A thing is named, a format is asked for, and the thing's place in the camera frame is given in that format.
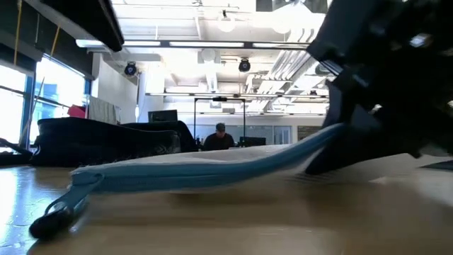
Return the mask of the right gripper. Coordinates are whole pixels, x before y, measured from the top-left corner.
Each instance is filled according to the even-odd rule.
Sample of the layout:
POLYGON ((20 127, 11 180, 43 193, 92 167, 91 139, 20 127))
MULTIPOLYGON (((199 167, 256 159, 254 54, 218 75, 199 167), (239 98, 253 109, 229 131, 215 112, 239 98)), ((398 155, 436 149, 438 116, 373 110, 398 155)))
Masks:
POLYGON ((323 127, 407 128, 452 151, 452 0, 334 1, 307 50, 335 77, 323 127))

